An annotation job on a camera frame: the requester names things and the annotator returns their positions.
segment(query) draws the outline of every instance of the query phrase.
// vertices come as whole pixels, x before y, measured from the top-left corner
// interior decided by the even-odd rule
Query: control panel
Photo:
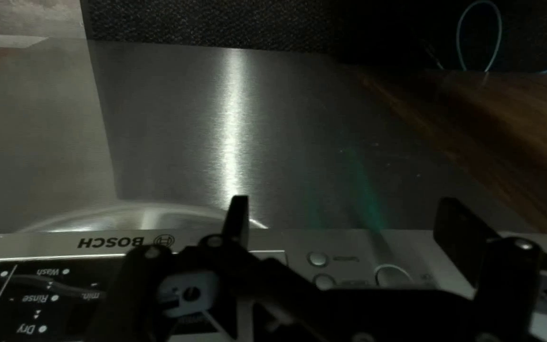
[[[212,233],[0,237],[0,341],[79,342],[128,250],[161,244],[180,252],[206,235]],[[547,250],[547,238],[531,240]],[[248,252],[258,259],[277,259],[322,292],[434,288],[472,295],[436,250],[430,233],[389,231],[372,237],[364,231],[252,231]],[[547,320],[535,318],[531,332],[547,341]],[[201,316],[183,318],[174,330],[174,335],[197,333],[216,341],[216,330]]]
[[[121,259],[0,263],[0,341],[81,341]]]

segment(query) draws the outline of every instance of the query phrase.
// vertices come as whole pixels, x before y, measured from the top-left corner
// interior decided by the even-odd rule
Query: black plastic part
[[[252,307],[252,320],[254,320],[254,341],[258,342],[277,342],[277,341],[316,342],[316,339],[299,326],[280,326],[259,305]]]
[[[237,299],[227,288],[218,290],[218,299],[208,311],[208,316],[229,339],[237,339]]]
[[[504,238],[485,250],[474,297],[474,324],[499,341],[525,341],[539,292],[542,252],[527,240]]]
[[[161,246],[142,246],[128,252],[85,341],[163,341],[165,328],[161,330],[161,318],[155,316],[155,290],[166,273],[168,259],[170,252]]]
[[[233,197],[227,218],[221,225],[223,240],[235,242],[242,248],[248,244],[248,199],[246,197]]]
[[[499,237],[453,199],[438,204],[432,238],[474,288],[482,271],[485,244]]]
[[[466,342],[478,332],[472,303],[442,292],[326,292],[324,303],[335,320],[375,342]]]

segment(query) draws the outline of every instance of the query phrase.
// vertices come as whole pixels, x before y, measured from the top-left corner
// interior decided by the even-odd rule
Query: brushed metal surface
[[[423,231],[455,197],[529,231],[320,56],[47,41],[0,62],[0,233],[125,204],[221,218],[233,195],[269,229]]]

